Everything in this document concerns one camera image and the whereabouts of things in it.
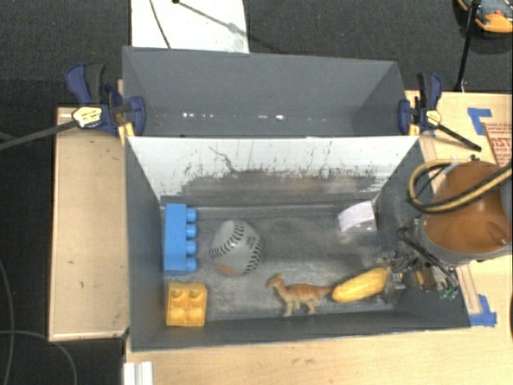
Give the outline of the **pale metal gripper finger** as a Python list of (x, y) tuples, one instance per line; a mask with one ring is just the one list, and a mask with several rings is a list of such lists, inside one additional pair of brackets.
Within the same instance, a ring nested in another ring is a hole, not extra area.
[(401, 270), (401, 255), (396, 253), (382, 253), (374, 256), (374, 264), (387, 269), (389, 272), (399, 272)]
[(406, 285), (403, 281), (402, 275), (389, 275), (386, 279), (385, 288), (383, 291), (384, 296), (393, 296), (398, 291), (404, 290)]

